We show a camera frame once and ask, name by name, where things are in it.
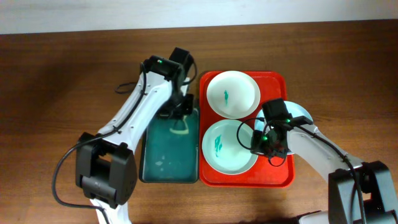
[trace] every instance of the wooden table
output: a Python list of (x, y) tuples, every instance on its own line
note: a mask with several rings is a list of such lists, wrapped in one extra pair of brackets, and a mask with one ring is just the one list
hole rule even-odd
[[(92, 210), (62, 207), (53, 169), (83, 131), (96, 133), (136, 81), (139, 62), (191, 51), (198, 69), (273, 70), (290, 101), (321, 131), (365, 161), (383, 161), (398, 189), (398, 21), (319, 22), (187, 29), (113, 30), (0, 36), (0, 222), (97, 223)], [(198, 81), (192, 92), (198, 93)], [(75, 155), (57, 188), (88, 203), (75, 186)], [(129, 200), (135, 223), (237, 223), (327, 209), (327, 184), (295, 156), (286, 189), (226, 189), (138, 182)]]

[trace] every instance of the black cable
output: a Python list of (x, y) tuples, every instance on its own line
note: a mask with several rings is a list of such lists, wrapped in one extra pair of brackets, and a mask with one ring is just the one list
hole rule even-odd
[(137, 84), (137, 83), (136, 83), (136, 82), (129, 82), (129, 83), (120, 84), (120, 85), (118, 85), (118, 87), (116, 87), (116, 89), (114, 89), (114, 92), (117, 93), (117, 94), (131, 93), (134, 89), (131, 89), (131, 90), (124, 90), (124, 91), (119, 90), (119, 89), (120, 89), (121, 87), (129, 86), (129, 85), (135, 85), (135, 84)]
[(191, 80), (186, 81), (186, 82), (183, 82), (182, 85), (189, 85), (189, 84), (191, 84), (191, 83), (196, 79), (196, 77), (197, 77), (197, 75), (198, 75), (198, 67), (197, 67), (197, 64), (195, 63), (195, 60), (193, 59), (193, 57), (192, 57), (192, 63), (193, 63), (194, 69), (195, 69), (195, 74), (193, 75), (193, 77), (192, 77)]
[(141, 66), (141, 69), (142, 69), (143, 87), (142, 87), (141, 94), (140, 94), (140, 96), (139, 96), (139, 98), (138, 98), (136, 104), (133, 106), (133, 108), (131, 109), (131, 111), (129, 112), (129, 114), (126, 116), (126, 118), (122, 121), (122, 123), (120, 123), (120, 125), (118, 125), (117, 127), (114, 127), (114, 129), (113, 129), (111, 132), (106, 133), (106, 134), (101, 135), (101, 136), (94, 137), (94, 138), (92, 138), (92, 139), (90, 139), (90, 140), (87, 140), (87, 141), (84, 141), (84, 142), (80, 142), (80, 143), (74, 145), (72, 148), (70, 148), (70, 149), (67, 151), (67, 153), (65, 153), (65, 155), (63, 155), (63, 157), (59, 160), (57, 166), (55, 167), (54, 175), (53, 175), (53, 177), (52, 177), (52, 184), (51, 184), (52, 195), (54, 196), (54, 199), (55, 199), (60, 205), (63, 205), (63, 206), (66, 206), (66, 207), (72, 207), (72, 208), (90, 208), (90, 209), (98, 209), (98, 210), (101, 211), (101, 213), (103, 214), (104, 219), (105, 219), (105, 222), (106, 222), (107, 224), (109, 224), (109, 220), (108, 220), (108, 217), (107, 217), (107, 215), (106, 215), (106, 213), (105, 213), (105, 209), (104, 209), (104, 208), (99, 207), (99, 206), (94, 206), (94, 205), (78, 205), (78, 204), (73, 204), (73, 203), (64, 202), (64, 201), (62, 201), (62, 200), (59, 198), (59, 196), (58, 196), (58, 194), (57, 194), (57, 189), (56, 189), (56, 187), (55, 187), (55, 184), (56, 184), (56, 181), (57, 181), (57, 176), (58, 176), (58, 172), (59, 172), (59, 170), (60, 170), (60, 168), (61, 168), (61, 165), (63, 164), (63, 162), (65, 161), (65, 159), (66, 159), (74, 150), (76, 150), (77, 148), (82, 147), (82, 146), (84, 146), (84, 145), (86, 145), (86, 144), (88, 144), (88, 143), (91, 143), (91, 142), (94, 142), (94, 141), (98, 141), (98, 140), (100, 140), (100, 139), (103, 139), (103, 138), (106, 138), (106, 137), (108, 137), (108, 136), (111, 136), (112, 134), (118, 133), (118, 132), (119, 132), (119, 129), (121, 129), (121, 128), (123, 127), (123, 125), (126, 124), (126, 122), (128, 121), (128, 119), (132, 116), (132, 114), (134, 113), (134, 111), (135, 111), (135, 110), (137, 109), (137, 107), (139, 106), (139, 104), (140, 104), (142, 98), (144, 97), (144, 95), (145, 95), (145, 90), (146, 90), (146, 86), (147, 86), (147, 74), (146, 74), (145, 66), (144, 66), (143, 63), (141, 63), (140, 66)]
[(243, 122), (239, 125), (238, 130), (236, 130), (236, 139), (238, 140), (238, 143), (239, 143), (243, 148), (249, 149), (249, 150), (251, 150), (252, 148), (251, 148), (251, 147), (244, 146), (244, 145), (242, 144), (241, 140), (239, 139), (239, 130), (241, 129), (241, 127), (242, 127), (242, 125), (243, 125), (244, 123), (246, 123), (246, 122), (248, 122), (248, 121), (251, 121), (251, 120), (254, 120), (254, 119), (259, 120), (259, 121), (264, 121), (264, 118), (249, 118), (249, 119), (243, 121)]
[(278, 121), (268, 121), (266, 125), (264, 126), (264, 129), (262, 130), (262, 134), (264, 135), (266, 133), (267, 127), (269, 126), (269, 130), (271, 130), (271, 124), (277, 124)]
[(279, 164), (279, 165), (274, 165), (274, 164), (271, 162), (271, 158), (268, 158), (268, 163), (269, 163), (271, 166), (273, 166), (273, 167), (280, 167), (281, 165), (283, 165), (283, 164), (285, 163), (286, 158), (287, 158), (287, 156), (285, 156), (284, 160), (283, 160), (282, 163)]
[(355, 184), (355, 188), (356, 188), (356, 192), (358, 194), (358, 200), (359, 200), (359, 208), (361, 210), (361, 218), (362, 218), (362, 223), (366, 224), (366, 215), (365, 215), (365, 209), (364, 209), (364, 203), (363, 203), (363, 197), (362, 197), (362, 190), (361, 190), (361, 186), (359, 184), (359, 180), (358, 177), (355, 173), (354, 167), (353, 165), (350, 163), (349, 159), (347, 158), (347, 156), (343, 155), (342, 152), (340, 152), (340, 150), (338, 150), (332, 143), (330, 143), (329, 141), (327, 141), (326, 139), (318, 136), (316, 133), (312, 133), (311, 131), (301, 127), (301, 126), (296, 126), (295, 127), (301, 129), (302, 131), (306, 132), (307, 134), (311, 135), (313, 138), (316, 138), (317, 140), (325, 143), (326, 145), (328, 145), (329, 147), (331, 147), (342, 159), (343, 161), (347, 164), (347, 166), (349, 167), (350, 171), (351, 171), (351, 175), (353, 176), (354, 179), (354, 184)]

